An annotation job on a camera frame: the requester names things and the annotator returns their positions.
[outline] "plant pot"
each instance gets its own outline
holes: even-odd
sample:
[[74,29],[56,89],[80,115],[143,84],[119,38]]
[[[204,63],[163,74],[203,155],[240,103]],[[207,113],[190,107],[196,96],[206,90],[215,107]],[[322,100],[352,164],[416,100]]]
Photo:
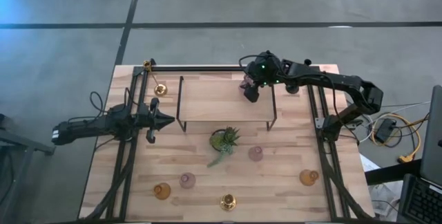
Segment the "plant pot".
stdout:
[[[215,134],[224,134],[224,132],[226,131],[226,129],[218,129],[216,131],[214,131],[212,133],[212,135],[210,136],[212,138],[212,136],[214,136]],[[212,144],[210,144],[216,151],[221,152],[219,149],[216,149]]]

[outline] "laptop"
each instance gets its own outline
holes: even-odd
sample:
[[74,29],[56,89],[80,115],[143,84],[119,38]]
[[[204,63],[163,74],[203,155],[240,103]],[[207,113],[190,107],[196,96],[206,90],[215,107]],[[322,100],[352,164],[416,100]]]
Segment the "laptop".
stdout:
[[397,221],[442,224],[442,86],[433,88],[420,175],[405,175]]

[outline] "black floor stripe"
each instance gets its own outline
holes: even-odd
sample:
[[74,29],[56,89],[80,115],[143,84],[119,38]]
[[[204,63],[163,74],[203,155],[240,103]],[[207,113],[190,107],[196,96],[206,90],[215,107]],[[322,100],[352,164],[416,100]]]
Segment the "black floor stripe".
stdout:
[[231,23],[143,23],[132,24],[134,29],[198,29],[198,28],[397,28],[441,27],[442,21],[410,22],[231,22]]
[[135,16],[135,9],[137,8],[138,0],[132,0],[129,12],[127,14],[126,24],[124,26],[122,39],[119,42],[117,57],[115,58],[115,65],[121,65],[123,62],[124,51],[126,51],[127,41],[129,39],[129,33],[131,32],[131,24],[133,17]]
[[124,28],[125,24],[0,24],[0,29],[98,29]]
[[[130,21],[135,15],[131,11]],[[136,23],[127,24],[0,24],[0,29],[100,29],[124,28],[124,39],[130,29],[217,29],[217,28],[400,28],[400,27],[442,27],[442,21],[409,22],[231,22],[231,23]]]

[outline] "gray floor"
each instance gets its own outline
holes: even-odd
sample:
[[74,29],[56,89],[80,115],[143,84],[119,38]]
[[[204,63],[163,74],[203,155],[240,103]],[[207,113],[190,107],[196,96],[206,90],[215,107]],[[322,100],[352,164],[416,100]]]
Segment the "gray floor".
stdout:
[[[0,24],[124,23],[131,0],[0,0]],[[134,22],[197,21],[442,21],[442,0],[139,0]],[[0,30],[0,112],[11,131],[50,143],[54,125],[96,114],[91,91],[105,97],[122,36],[107,30]],[[442,28],[276,28],[132,30],[123,64],[235,64],[272,50],[285,59],[338,64],[385,92],[384,104],[430,100],[442,84]],[[423,117],[428,105],[401,112]],[[358,134],[364,137],[361,128]],[[93,138],[36,154],[17,206],[17,223],[76,218]],[[360,146],[380,166],[412,150]]]

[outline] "potted succulent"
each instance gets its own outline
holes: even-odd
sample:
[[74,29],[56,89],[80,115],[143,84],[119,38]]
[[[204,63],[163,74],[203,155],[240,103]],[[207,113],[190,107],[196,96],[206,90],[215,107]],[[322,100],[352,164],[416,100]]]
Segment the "potted succulent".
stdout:
[[207,167],[212,167],[227,156],[233,153],[233,146],[238,146],[235,141],[240,138],[238,135],[239,129],[235,129],[233,127],[227,127],[226,129],[216,130],[212,133],[212,136],[209,139],[210,145],[218,152],[220,155],[211,163],[207,165]]

